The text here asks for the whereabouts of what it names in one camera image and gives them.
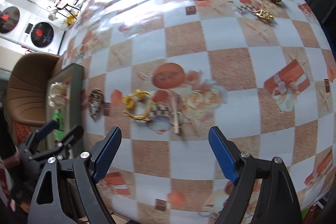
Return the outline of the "green plastic bangle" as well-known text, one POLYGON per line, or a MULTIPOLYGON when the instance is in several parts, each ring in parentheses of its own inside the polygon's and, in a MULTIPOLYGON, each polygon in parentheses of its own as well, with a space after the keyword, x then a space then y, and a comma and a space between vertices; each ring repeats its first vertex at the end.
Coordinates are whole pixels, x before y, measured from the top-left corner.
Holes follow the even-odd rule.
POLYGON ((54 129, 54 136, 56 139, 61 139, 64 137, 64 119, 60 112, 57 110, 54 114, 52 119, 57 123, 56 129, 54 129))

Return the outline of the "white polka dot scrunchie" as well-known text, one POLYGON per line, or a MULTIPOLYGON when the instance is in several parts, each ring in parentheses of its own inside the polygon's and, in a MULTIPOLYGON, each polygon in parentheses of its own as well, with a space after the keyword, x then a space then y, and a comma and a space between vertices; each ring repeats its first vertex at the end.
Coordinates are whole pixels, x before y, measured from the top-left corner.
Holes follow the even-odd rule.
POLYGON ((66 107, 70 97, 68 95, 69 82, 55 82, 51 84, 49 91, 49 106, 53 109, 60 110, 66 107))

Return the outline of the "grey jewelry box tray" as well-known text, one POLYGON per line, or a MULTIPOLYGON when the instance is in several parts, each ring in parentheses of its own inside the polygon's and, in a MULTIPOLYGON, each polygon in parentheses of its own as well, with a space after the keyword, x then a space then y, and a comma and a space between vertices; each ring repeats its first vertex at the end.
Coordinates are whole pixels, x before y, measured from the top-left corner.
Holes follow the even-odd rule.
MULTIPOLYGON (((66 136, 70 129, 75 125, 81 124, 81 89, 83 83, 84 67, 73 63, 68 65, 65 69, 60 71, 54 77, 49 79, 47 82, 46 90, 46 121, 52 120, 53 114, 57 111, 49 106, 49 91, 51 84, 55 82, 66 83, 68 85, 68 95, 70 97, 66 104, 66 107, 60 109, 60 112, 64 119, 64 136, 66 136)), ((46 137, 46 147, 52 148, 57 141, 61 139, 56 139, 54 136, 54 131, 46 137)))

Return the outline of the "red patterned cloth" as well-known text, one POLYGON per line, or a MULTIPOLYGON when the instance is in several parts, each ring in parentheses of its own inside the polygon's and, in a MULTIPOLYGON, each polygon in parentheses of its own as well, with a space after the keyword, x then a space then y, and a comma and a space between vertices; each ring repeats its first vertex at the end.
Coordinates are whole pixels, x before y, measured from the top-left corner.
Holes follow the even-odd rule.
POLYGON ((21 157, 9 133, 7 120, 1 120, 1 160, 14 185, 10 190, 9 209, 26 217, 30 209, 31 197, 25 189, 25 173, 21 157))

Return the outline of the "brown leather chair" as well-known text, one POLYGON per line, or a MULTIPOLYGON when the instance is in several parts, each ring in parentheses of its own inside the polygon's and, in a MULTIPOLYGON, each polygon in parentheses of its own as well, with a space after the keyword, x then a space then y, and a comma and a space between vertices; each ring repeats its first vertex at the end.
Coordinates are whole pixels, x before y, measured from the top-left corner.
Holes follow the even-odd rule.
POLYGON ((62 61, 50 53, 29 53, 18 60, 7 85, 7 108, 15 122, 31 127, 46 123, 47 84, 62 61))

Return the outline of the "lower white washing machine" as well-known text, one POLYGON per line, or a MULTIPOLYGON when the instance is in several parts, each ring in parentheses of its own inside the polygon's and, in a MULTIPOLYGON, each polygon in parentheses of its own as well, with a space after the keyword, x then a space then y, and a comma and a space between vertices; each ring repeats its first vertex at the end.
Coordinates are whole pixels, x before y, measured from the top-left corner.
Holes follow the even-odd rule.
POLYGON ((40 16, 32 15, 25 24, 19 44, 36 52, 57 55, 64 31, 40 16))

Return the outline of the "white washing machine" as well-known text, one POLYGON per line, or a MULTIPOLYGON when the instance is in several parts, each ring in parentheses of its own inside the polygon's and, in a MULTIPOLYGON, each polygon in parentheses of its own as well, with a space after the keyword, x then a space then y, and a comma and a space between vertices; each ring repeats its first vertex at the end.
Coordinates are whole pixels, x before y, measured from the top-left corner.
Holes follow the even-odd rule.
POLYGON ((30 16, 29 11, 2 0, 1 37, 19 42, 30 16))
POLYGON ((64 31, 40 16, 32 15, 25 24, 19 44, 36 52, 57 55, 64 31))

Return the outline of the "upper white washing machine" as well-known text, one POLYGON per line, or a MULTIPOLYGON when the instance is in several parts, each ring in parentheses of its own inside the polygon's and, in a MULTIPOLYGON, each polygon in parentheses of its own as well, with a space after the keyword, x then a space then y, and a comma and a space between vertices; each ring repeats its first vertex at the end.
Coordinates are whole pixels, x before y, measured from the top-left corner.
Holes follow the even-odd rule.
POLYGON ((1 37, 19 42, 30 16, 29 11, 2 0, 1 37))

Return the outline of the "yellow items on floor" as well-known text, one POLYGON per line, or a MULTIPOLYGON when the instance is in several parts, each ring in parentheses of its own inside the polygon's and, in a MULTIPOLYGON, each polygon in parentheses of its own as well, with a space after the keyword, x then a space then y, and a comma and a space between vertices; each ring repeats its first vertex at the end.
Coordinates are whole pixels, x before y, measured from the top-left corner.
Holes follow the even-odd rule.
POLYGON ((62 21, 62 25, 66 27, 71 27, 77 20, 78 13, 74 13, 73 15, 68 15, 66 18, 62 21))

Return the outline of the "checkered patterned tablecloth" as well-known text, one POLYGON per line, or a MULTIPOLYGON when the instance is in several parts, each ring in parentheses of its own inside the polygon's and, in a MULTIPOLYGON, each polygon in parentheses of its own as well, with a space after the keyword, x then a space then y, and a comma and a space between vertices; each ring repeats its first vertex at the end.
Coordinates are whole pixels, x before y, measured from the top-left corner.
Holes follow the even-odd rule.
POLYGON ((122 131, 97 186, 112 212, 214 223, 232 185, 212 126, 253 157, 280 157, 303 209, 333 184, 335 60, 305 0, 89 0, 60 53, 85 69, 85 148, 122 131))

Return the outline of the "gold hair clip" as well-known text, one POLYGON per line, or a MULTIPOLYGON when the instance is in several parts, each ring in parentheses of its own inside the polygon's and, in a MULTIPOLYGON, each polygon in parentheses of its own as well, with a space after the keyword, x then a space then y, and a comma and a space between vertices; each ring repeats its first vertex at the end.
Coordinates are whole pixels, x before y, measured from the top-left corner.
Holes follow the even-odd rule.
POLYGON ((271 12, 265 10, 251 10, 251 13, 263 22, 273 22, 274 16, 271 12))

